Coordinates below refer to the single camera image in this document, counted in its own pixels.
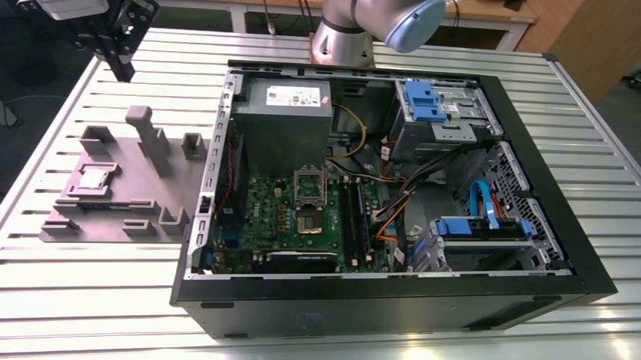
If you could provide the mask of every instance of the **power supply label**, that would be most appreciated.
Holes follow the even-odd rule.
[[[320,107],[320,88],[269,86],[265,104],[273,107]]]

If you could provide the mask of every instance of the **green motherboard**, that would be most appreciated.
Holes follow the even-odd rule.
[[[356,263],[344,254],[343,217],[340,214],[342,178],[328,179],[320,185],[312,176],[298,178],[298,195],[322,194],[324,206],[295,205],[295,178],[253,177],[245,203],[245,222],[239,232],[237,251],[225,253],[225,267],[231,273],[251,273],[251,257],[267,251],[327,252],[338,254],[336,272],[387,272],[387,246],[375,247],[370,261]],[[366,213],[379,208],[374,181],[358,180]]]

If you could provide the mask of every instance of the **slotted aluminum surface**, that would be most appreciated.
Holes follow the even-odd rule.
[[[561,353],[631,359],[641,350],[638,168],[559,77],[563,70],[538,55],[434,47],[398,55],[374,48],[379,68],[502,80],[615,280],[618,294],[598,303],[557,310],[505,332],[213,341],[168,305],[179,245],[40,242],[40,224],[83,150],[84,127],[108,125],[115,136],[135,136],[124,124],[127,107],[148,105],[168,137],[199,132],[209,138],[227,60],[307,62],[307,41],[152,29],[133,57],[132,83],[115,82],[107,66],[91,63],[0,205],[0,353],[88,359],[212,359],[211,353],[225,354],[213,359],[513,359],[517,353],[541,359]]]

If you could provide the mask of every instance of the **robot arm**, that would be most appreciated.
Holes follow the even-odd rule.
[[[117,81],[131,81],[131,57],[160,9],[155,0],[17,0],[16,6],[80,50],[91,50]],[[312,43],[315,62],[368,66],[371,35],[398,52],[414,51],[439,27],[444,7],[444,0],[326,0]]]
[[[131,81],[131,56],[160,9],[153,0],[18,0],[16,6],[80,50],[91,50],[117,81]]]
[[[444,0],[326,0],[312,43],[326,65],[371,64],[371,35],[399,53],[424,44],[444,18]]]

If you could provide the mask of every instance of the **open computer tower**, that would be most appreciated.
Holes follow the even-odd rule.
[[[171,304],[213,338],[506,329],[615,293],[499,80],[232,61]]]

